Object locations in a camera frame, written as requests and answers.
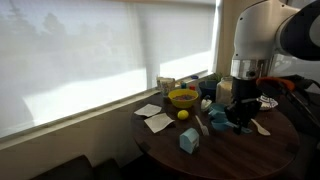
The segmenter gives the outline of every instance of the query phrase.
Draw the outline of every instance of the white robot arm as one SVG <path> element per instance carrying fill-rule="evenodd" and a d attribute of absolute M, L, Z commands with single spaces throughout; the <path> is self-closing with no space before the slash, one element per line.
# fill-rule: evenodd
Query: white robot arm
<path fill-rule="evenodd" d="M 229 121 L 247 127 L 259 111 L 262 92 L 256 80 L 268 76 L 274 54 L 320 60 L 320 0 L 296 9 L 279 0 L 264 0 L 241 13 L 232 58 L 233 103 L 225 108 Z"/>
<path fill-rule="evenodd" d="M 300 10 L 267 0 L 248 7 L 238 19 L 231 75 L 243 80 L 267 76 L 276 53 L 320 60 L 319 4 Z"/>

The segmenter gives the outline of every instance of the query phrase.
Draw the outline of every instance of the tissue box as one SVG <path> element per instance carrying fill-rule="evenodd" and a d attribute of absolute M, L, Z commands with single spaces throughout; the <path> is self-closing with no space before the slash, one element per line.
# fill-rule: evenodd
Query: tissue box
<path fill-rule="evenodd" d="M 199 134 L 190 128 L 180 135 L 180 148 L 192 154 L 199 147 Z"/>

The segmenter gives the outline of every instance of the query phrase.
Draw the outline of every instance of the dark wooden table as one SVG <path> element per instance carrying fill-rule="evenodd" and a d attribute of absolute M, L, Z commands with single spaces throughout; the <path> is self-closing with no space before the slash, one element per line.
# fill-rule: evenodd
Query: dark wooden table
<path fill-rule="evenodd" d="M 261 112 L 256 120 L 270 131 L 271 136 L 258 134 L 253 123 L 250 134 L 236 135 L 232 129 L 219 132 L 211 126 L 208 112 L 200 111 L 200 99 L 188 109 L 187 120 L 178 120 L 179 109 L 175 108 L 160 94 L 140 101 L 136 110 L 153 104 L 163 107 L 175 120 L 164 130 L 153 133 L 143 121 L 144 116 L 132 115 L 133 137 L 149 157 L 161 166 L 180 175 L 195 179 L 266 179 L 279 174 L 290 164 L 299 148 L 298 134 L 291 122 L 279 111 L 273 109 Z M 209 129 L 210 136 L 203 136 L 194 115 Z M 179 135 L 189 128 L 200 135 L 196 152 L 188 154 L 179 147 Z"/>

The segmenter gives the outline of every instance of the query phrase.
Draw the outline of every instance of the white napkin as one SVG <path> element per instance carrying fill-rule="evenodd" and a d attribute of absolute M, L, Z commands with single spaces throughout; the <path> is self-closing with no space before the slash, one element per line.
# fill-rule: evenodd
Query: white napkin
<path fill-rule="evenodd" d="M 174 120 L 167 116 L 166 113 L 157 114 L 155 116 L 152 116 L 151 118 L 144 120 L 144 122 L 149 126 L 153 133 L 161 131 L 173 121 Z"/>
<path fill-rule="evenodd" d="M 138 115 L 144 115 L 144 116 L 150 117 L 150 116 L 157 114 L 160 111 L 161 111 L 161 107 L 155 106 L 152 104 L 147 104 L 143 108 L 138 109 L 134 113 L 138 114 Z"/>

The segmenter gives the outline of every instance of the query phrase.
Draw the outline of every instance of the window blind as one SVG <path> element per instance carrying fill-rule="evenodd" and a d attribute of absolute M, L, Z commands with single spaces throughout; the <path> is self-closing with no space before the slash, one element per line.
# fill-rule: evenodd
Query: window blind
<path fill-rule="evenodd" d="M 213 61 L 215 4 L 0 2 L 0 137 L 182 78 Z"/>

